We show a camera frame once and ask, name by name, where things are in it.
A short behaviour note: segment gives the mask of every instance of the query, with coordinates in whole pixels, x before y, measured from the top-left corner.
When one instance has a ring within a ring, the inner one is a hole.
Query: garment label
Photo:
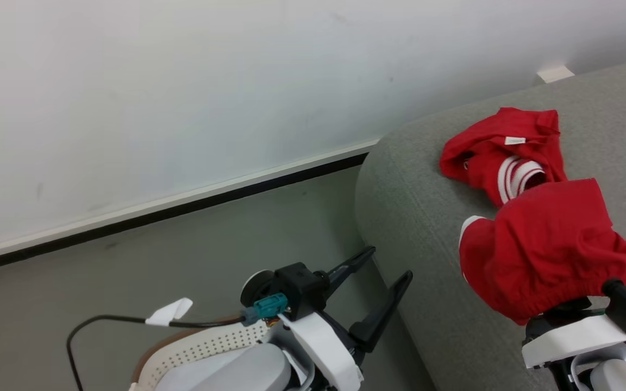
[[[526,138],[525,137],[511,137],[511,136],[507,136],[504,139],[504,145],[505,146],[514,146],[515,144],[525,144],[526,143]]]

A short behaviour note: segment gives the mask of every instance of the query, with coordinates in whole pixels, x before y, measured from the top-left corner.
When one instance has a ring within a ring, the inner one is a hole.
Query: red clothing
[[[596,180],[537,186],[460,234],[460,269],[492,309],[524,325],[563,302],[626,284],[626,241],[612,230]]]
[[[566,181],[557,112],[499,109],[450,139],[439,166],[484,189],[497,207],[539,183]]]

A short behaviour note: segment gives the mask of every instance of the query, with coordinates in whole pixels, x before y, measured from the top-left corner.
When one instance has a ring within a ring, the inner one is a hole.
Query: gray fabric surface
[[[556,389],[545,369],[524,368],[524,328],[492,312],[462,279],[460,225],[496,210],[437,165],[450,137],[502,106],[557,109],[567,175],[598,180],[626,238],[626,64],[438,113],[386,136],[359,176],[358,225],[378,247],[386,283],[415,273],[400,313],[439,390]]]

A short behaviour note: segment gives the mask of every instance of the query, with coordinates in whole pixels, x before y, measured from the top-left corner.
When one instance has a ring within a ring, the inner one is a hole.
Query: cable connector
[[[258,300],[253,307],[241,310],[241,315],[245,318],[242,321],[243,326],[248,327],[255,324],[259,319],[274,318],[277,315],[286,312],[289,301],[282,293],[269,295],[264,299]]]

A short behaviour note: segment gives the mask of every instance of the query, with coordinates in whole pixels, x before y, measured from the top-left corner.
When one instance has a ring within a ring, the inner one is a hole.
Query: black baseboard strip
[[[168,218],[181,216],[185,213],[191,213],[193,211],[213,207],[214,205],[238,200],[239,198],[251,196],[253,194],[268,191],[273,188],[291,185],[292,183],[297,183],[299,181],[310,180],[311,178],[315,178],[316,176],[327,175],[330,173],[335,173],[336,171],[345,170],[346,168],[358,166],[363,163],[366,155],[367,154],[364,153],[357,156],[351,156],[346,159],[333,161],[332,163],[326,163],[321,166],[308,168],[308,170],[299,171],[298,173],[293,173],[281,176],[280,178],[263,181],[254,185],[237,188],[235,190],[227,191],[226,193],[203,198],[202,200],[196,200],[191,203],[177,205],[175,207],[149,213],[148,215],[130,218],[129,220],[119,221],[117,223],[109,224],[104,227],[80,232],[75,235],[69,235],[68,237],[59,238],[47,243],[42,243],[34,245],[33,247],[28,247],[22,250],[3,254],[0,255],[0,267],[12,264],[14,262],[27,260],[28,258],[42,255],[45,253],[51,253],[52,251],[61,250],[62,248],[71,247],[72,245],[77,245],[97,238],[106,237],[107,235],[131,230],[132,228],[156,223],[157,221],[167,220]]]

